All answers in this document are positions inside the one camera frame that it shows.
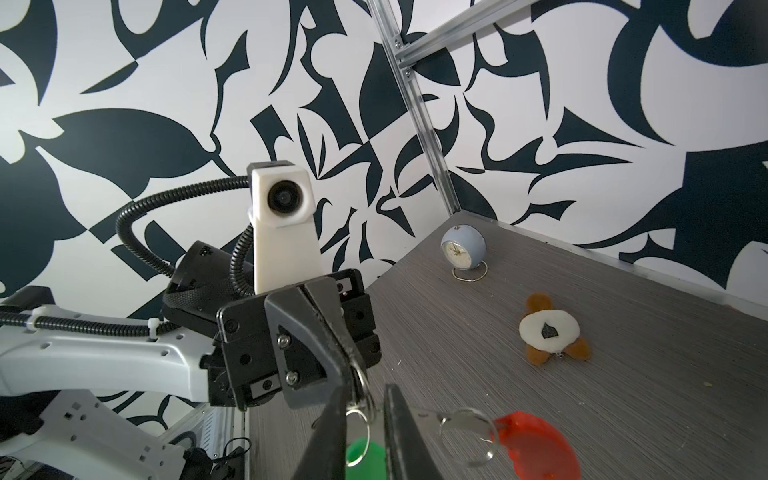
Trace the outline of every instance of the blue alarm clock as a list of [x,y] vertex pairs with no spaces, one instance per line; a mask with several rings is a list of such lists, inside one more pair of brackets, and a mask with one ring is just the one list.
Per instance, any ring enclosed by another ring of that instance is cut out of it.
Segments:
[[[440,241],[443,255],[453,265],[453,276],[457,280],[476,282],[488,272],[488,264],[483,261],[485,257],[485,238],[474,227],[469,225],[456,225],[445,232]],[[468,280],[456,276],[456,270],[472,270],[480,265],[485,266],[485,272],[477,279]]]

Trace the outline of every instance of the red plastic key tag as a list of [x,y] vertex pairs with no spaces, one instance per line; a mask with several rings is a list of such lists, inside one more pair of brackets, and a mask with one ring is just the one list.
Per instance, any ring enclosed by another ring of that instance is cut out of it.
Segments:
[[520,480],[581,480],[574,449],[552,425],[525,412],[494,423]]

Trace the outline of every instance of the brown plush toy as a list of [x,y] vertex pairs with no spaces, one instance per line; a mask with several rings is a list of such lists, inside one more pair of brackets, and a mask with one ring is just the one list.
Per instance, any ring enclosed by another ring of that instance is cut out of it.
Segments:
[[551,354],[561,352],[575,359],[589,360],[589,345],[570,313],[555,310],[546,293],[534,293],[525,301],[525,306],[528,314],[520,322],[520,337],[528,344],[525,356],[530,363],[543,365]]

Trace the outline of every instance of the screw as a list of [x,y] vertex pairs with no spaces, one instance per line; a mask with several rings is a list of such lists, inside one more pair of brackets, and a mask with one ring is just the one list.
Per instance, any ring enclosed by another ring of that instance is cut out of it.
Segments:
[[227,333],[235,333],[239,327],[240,324],[237,323],[237,320],[235,319],[229,319],[224,322],[224,329],[227,331]]
[[299,382],[298,372],[288,372],[286,374],[286,383],[290,386],[294,386]]
[[290,346],[290,335],[282,333],[277,337],[277,346],[285,350]]

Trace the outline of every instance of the patterned wall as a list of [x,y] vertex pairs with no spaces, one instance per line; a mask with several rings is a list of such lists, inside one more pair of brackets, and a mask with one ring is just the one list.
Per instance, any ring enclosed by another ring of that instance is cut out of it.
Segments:
[[[366,283],[446,218],[360,0],[3,0],[0,105],[0,296],[33,283],[156,316],[167,278],[120,244],[117,212],[254,161],[307,168],[326,270]],[[134,230],[176,262],[195,240],[232,247],[246,212],[245,191],[210,195]],[[184,410],[118,393],[99,395],[153,431]]]
[[463,208],[768,304],[764,0],[541,0],[415,70]]

